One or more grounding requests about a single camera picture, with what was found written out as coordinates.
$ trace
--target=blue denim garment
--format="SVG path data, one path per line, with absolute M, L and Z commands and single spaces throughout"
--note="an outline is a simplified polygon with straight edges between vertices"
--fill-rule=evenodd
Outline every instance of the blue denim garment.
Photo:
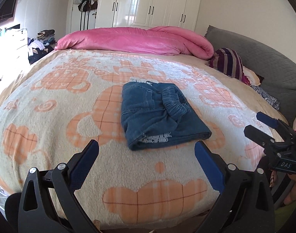
M 122 99 L 121 124 L 131 150 L 162 148 L 211 136 L 175 84 L 129 82 L 123 86 Z

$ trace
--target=orange dot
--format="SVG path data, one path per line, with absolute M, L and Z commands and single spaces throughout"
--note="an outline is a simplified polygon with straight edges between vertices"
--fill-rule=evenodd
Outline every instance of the orange dot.
M 165 171 L 165 164 L 163 162 L 158 162 L 155 164 L 155 170 L 161 174 Z

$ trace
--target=silver screw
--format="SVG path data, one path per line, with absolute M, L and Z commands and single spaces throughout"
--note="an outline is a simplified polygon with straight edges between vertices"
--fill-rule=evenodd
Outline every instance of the silver screw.
M 36 172 L 36 170 L 37 170 L 37 169 L 36 169 L 35 167 L 33 167 L 33 168 L 31 168 L 31 169 L 29 170 L 29 172 L 30 172 L 30 173 L 34 173 L 34 172 Z
M 233 165 L 233 164 L 229 164 L 228 165 L 228 168 L 231 170 L 231 171 L 234 171 L 236 169 L 236 166 Z
M 65 167 L 66 167 L 66 165 L 64 163 L 61 163 L 57 166 L 57 169 L 63 170 L 63 169 L 65 169 Z
M 263 174 L 263 173 L 264 173 L 264 171 L 263 171 L 262 168 L 258 168 L 258 169 L 257 169 L 257 172 L 260 173 L 260 174 Z

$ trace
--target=door frame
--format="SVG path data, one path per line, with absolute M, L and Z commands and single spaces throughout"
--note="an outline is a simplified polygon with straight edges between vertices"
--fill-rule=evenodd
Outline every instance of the door frame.
M 67 18 L 66 18 L 66 34 L 70 34 L 70 30 L 71 30 L 72 6 L 73 6 L 73 0 L 68 0 Z

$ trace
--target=striped pillow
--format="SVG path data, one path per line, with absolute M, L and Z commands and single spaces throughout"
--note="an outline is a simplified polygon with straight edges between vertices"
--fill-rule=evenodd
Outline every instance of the striped pillow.
M 229 77 L 236 78 L 245 83 L 243 73 L 242 59 L 236 51 L 228 48 L 220 48 L 214 52 L 213 57 L 208 61 L 209 67 L 212 67 Z

